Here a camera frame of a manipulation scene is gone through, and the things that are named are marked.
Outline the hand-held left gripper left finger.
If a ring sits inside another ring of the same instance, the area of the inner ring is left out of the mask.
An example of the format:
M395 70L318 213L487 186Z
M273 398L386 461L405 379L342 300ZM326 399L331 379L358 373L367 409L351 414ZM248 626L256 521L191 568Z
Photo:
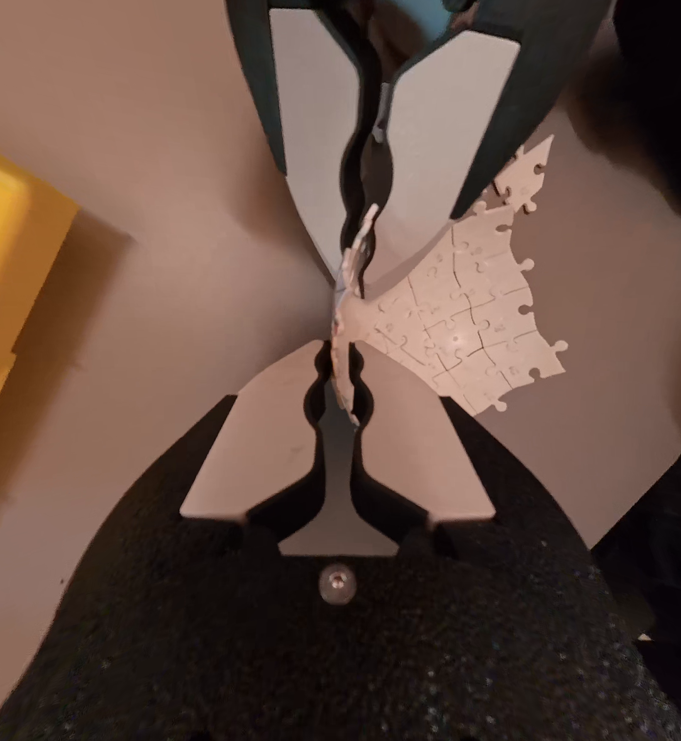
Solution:
M229 411L180 506L183 518L262 528L281 542L317 516L329 355L328 341L312 340L225 399Z

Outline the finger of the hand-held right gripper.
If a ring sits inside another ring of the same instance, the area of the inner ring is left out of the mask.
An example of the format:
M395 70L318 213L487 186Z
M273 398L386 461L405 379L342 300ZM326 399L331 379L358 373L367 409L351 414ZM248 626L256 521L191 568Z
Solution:
M518 41L463 30L396 76L386 122L391 189L374 222L367 298L407 276L451 222L520 50Z
M286 181L336 275L363 217L361 160L377 115L381 62L343 7L269 11Z

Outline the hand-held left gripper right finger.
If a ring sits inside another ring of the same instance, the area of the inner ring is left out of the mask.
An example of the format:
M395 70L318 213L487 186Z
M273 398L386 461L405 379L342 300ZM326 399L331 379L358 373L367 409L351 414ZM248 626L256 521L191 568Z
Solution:
M354 389L350 491L357 514L397 545L448 524L488 523L495 506L444 399L365 342L349 355Z

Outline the partly built white puzzle ball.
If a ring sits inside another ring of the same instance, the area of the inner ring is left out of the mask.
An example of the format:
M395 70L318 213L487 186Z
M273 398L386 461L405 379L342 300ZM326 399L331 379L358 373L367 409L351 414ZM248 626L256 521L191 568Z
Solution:
M339 405L355 425L350 348L365 342L417 375L439 396L471 415L505 411L503 395L539 378L563 374L563 340L537 329L532 292L510 240L509 205L456 222L394 287L376 299L339 290L331 323L332 381Z

